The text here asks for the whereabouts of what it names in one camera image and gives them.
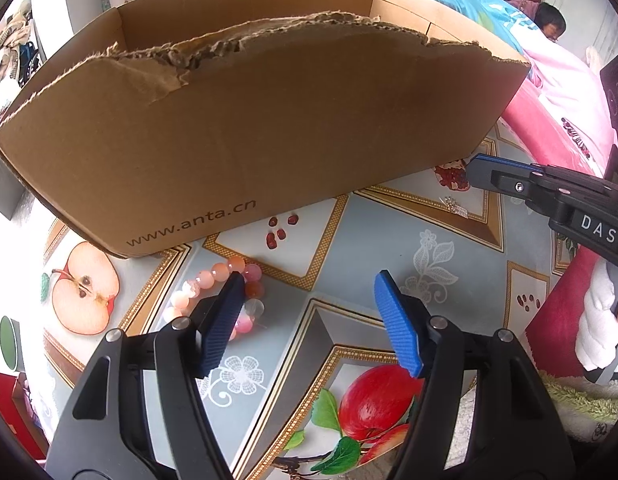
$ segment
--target printed apple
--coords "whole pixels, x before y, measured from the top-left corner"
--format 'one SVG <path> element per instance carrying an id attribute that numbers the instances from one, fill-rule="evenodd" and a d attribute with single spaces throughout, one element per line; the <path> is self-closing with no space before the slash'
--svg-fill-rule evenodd
<path id="1" fill-rule="evenodd" d="M 387 431 L 378 439 L 372 448 L 362 455 L 359 464 L 366 464 L 374 458 L 378 458 L 380 455 L 384 455 L 387 451 L 402 444 L 407 437 L 407 431 L 409 431 L 408 424 L 403 424 Z"/>
<path id="2" fill-rule="evenodd" d="M 102 332 L 109 322 L 120 281 L 106 254 L 89 244 L 77 244 L 51 294 L 51 303 L 61 325 L 80 335 Z"/>
<path id="3" fill-rule="evenodd" d="M 380 435 L 402 418 L 422 385 L 423 380 L 412 378 L 399 365 L 365 371 L 351 383 L 340 402 L 342 430 L 360 442 Z"/>

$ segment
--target clothing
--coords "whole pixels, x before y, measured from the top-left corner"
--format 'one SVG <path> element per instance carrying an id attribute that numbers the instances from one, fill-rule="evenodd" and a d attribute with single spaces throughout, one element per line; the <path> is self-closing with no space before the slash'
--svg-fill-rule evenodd
<path id="1" fill-rule="evenodd" d="M 530 20 L 535 19 L 535 13 L 538 11 L 538 6 L 540 5 L 539 2 L 532 2 L 531 0 L 511 0 L 508 4 L 515 7 L 517 10 L 522 10 Z"/>

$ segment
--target torn cardboard edge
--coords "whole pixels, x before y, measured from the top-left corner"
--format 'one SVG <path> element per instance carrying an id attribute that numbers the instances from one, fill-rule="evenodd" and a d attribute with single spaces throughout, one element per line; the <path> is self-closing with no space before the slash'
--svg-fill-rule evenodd
<path id="1" fill-rule="evenodd" d="M 420 57 L 423 52 L 429 52 L 431 54 L 439 53 L 440 56 L 449 54 L 449 49 L 464 50 L 468 46 L 473 47 L 475 50 L 483 52 L 483 56 L 488 54 L 489 58 L 498 62 L 506 62 L 513 64 L 521 64 L 528 67 L 528 63 L 524 63 L 519 59 L 502 59 L 501 57 L 494 56 L 492 51 L 488 48 L 480 46 L 476 41 L 460 42 L 460 41 L 447 41 L 436 40 L 427 37 L 422 32 L 413 30 L 407 27 L 401 27 L 389 22 L 382 22 L 378 19 L 369 18 L 365 16 L 358 16 L 346 12 L 320 12 L 311 14 L 308 16 L 296 17 L 296 18 L 273 18 L 256 20 L 255 22 L 245 22 L 240 25 L 234 25 L 217 32 L 210 32 L 198 38 L 182 41 L 179 43 L 167 43 L 160 47 L 153 47 L 145 50 L 137 50 L 134 52 L 118 52 L 115 47 L 108 48 L 106 52 L 95 54 L 87 57 L 80 63 L 77 63 L 72 68 L 59 75 L 52 83 L 48 84 L 41 91 L 36 94 L 32 94 L 31 97 L 25 101 L 18 110 L 10 115 L 7 120 L 0 125 L 0 130 L 5 124 L 8 124 L 12 118 L 16 117 L 25 104 L 39 98 L 44 92 L 48 91 L 50 87 L 57 84 L 58 81 L 67 77 L 69 74 L 79 69 L 81 66 L 104 59 L 108 59 L 111 62 L 117 62 L 128 68 L 133 68 L 140 72 L 146 72 L 147 75 L 160 75 L 161 70 L 166 70 L 168 73 L 164 74 L 170 78 L 177 74 L 179 83 L 174 85 L 172 82 L 166 87 L 167 90 L 177 89 L 182 84 L 186 84 L 186 74 L 189 72 L 195 72 L 201 65 L 208 60 L 217 59 L 219 57 L 227 57 L 232 54 L 239 54 L 245 51 L 245 49 L 257 48 L 258 40 L 269 38 L 271 36 L 278 37 L 278 40 L 284 36 L 284 34 L 291 31 L 298 30 L 315 30 L 321 27 L 330 27 L 331 25 L 339 27 L 351 27 L 355 30 L 355 33 L 359 33 L 360 27 L 368 27 L 370 33 L 374 32 L 396 32 L 399 34 L 409 34 L 418 38 L 419 41 L 415 41 L 412 44 L 420 44 L 424 49 L 418 53 Z M 440 46 L 444 48 L 428 49 L 429 46 Z M 0 150 L 0 157 L 10 167 L 11 171 L 16 172 L 15 168 L 10 164 L 7 157 Z M 82 230 L 76 228 L 76 225 L 80 223 L 77 221 L 71 221 L 70 216 L 60 214 L 55 207 L 52 207 L 47 200 L 42 199 L 39 193 L 35 192 L 30 186 L 33 194 L 41 200 L 54 214 L 65 223 L 69 224 L 71 228 L 77 232 L 83 238 L 94 242 L 95 235 L 86 235 Z M 101 243 L 95 243 L 105 252 L 118 256 L 115 252 L 108 250 Z"/>
<path id="2" fill-rule="evenodd" d="M 42 92 L 56 84 L 67 74 L 77 70 L 82 65 L 94 59 L 104 58 L 117 61 L 155 59 L 160 60 L 167 65 L 173 66 L 176 69 L 190 71 L 198 69 L 200 64 L 206 59 L 213 59 L 216 57 L 224 57 L 229 54 L 239 53 L 241 50 L 246 48 L 249 41 L 266 38 L 267 36 L 272 36 L 275 34 L 284 34 L 290 30 L 303 27 L 312 27 L 314 25 L 349 25 L 352 27 L 371 27 L 374 30 L 405 32 L 407 34 L 412 34 L 419 37 L 422 40 L 422 45 L 425 47 L 439 44 L 447 44 L 449 46 L 461 45 L 463 47 L 475 46 L 480 50 L 488 52 L 491 58 L 496 61 L 503 61 L 507 63 L 514 62 L 531 68 L 531 64 L 529 62 L 525 62 L 520 59 L 495 56 L 492 51 L 484 46 L 481 46 L 477 41 L 438 40 L 437 38 L 430 38 L 426 34 L 413 30 L 412 28 L 402 27 L 389 22 L 383 22 L 379 18 L 358 16 L 349 12 L 326 11 L 299 17 L 265 18 L 262 20 L 255 20 L 254 22 L 245 22 L 239 25 L 233 25 L 233 27 L 228 27 L 217 32 L 209 32 L 203 36 L 192 38 L 191 40 L 181 41 L 179 43 L 166 43 L 162 46 L 135 50 L 132 52 L 118 50 L 118 45 L 116 43 L 110 46 L 105 52 L 93 54 L 70 69 L 65 70 L 51 83 L 44 86 L 44 88 L 42 88 L 39 92 L 34 92 L 31 94 L 31 96 L 24 101 L 16 111 L 2 121 L 0 124 L 0 129 L 4 126 L 4 124 L 8 123 L 12 117 L 19 113 L 26 104 L 35 99 Z M 441 52 L 440 54 L 436 52 L 439 56 L 445 56 L 448 54 L 447 52 L 438 52 Z M 4 156 L 1 152 L 0 157 L 4 160 Z"/>

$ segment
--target green bowl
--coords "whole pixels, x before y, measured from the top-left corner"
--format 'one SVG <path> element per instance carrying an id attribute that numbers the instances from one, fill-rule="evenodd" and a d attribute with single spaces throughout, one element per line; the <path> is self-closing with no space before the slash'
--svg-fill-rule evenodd
<path id="1" fill-rule="evenodd" d="M 23 372 L 22 345 L 20 344 L 20 323 L 10 317 L 0 320 L 0 349 L 4 362 L 12 372 Z"/>

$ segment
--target hand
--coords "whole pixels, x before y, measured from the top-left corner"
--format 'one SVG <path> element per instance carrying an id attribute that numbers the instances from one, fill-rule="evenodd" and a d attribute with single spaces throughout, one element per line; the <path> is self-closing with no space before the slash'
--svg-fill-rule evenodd
<path id="1" fill-rule="evenodd" d="M 585 294 L 585 311 L 580 317 L 576 337 L 576 356 L 587 371 L 605 368 L 615 359 L 618 319 L 610 309 L 616 292 L 606 272 L 606 261 L 600 258 Z"/>

